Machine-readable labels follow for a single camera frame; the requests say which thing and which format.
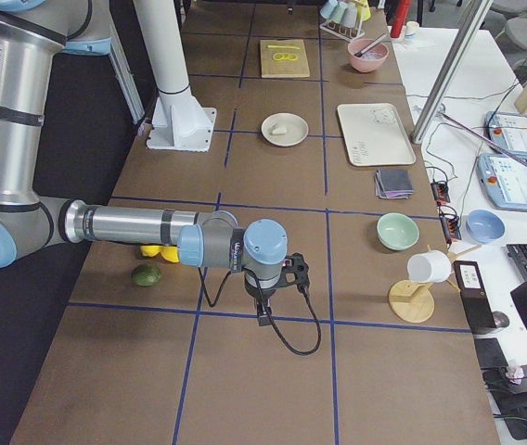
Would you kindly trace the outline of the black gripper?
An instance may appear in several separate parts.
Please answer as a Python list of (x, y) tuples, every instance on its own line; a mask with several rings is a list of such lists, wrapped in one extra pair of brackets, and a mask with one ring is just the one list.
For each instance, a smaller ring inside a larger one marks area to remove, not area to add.
[(309, 266), (301, 253), (286, 256), (273, 265), (252, 260), (243, 267), (244, 286), (255, 299), (268, 300), (278, 289), (296, 286), (309, 298)]

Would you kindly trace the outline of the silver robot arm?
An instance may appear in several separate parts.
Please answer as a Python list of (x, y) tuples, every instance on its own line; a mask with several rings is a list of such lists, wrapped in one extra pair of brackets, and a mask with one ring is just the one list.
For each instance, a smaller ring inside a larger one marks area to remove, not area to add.
[(226, 211), (198, 213), (90, 205), (41, 197), (32, 188), (54, 55), (125, 61), (105, 1), (0, 1), (0, 268), (61, 242), (111, 241), (174, 247), (195, 267), (242, 273), (265, 304), (281, 287), (309, 291), (302, 255), (269, 219), (246, 228)]

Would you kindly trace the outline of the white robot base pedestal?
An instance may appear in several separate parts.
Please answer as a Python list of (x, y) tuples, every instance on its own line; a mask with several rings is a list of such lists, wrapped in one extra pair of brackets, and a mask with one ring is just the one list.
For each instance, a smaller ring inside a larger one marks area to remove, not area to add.
[(208, 151), (217, 111), (192, 94), (174, 3), (136, 1), (135, 12), (159, 95), (148, 148)]

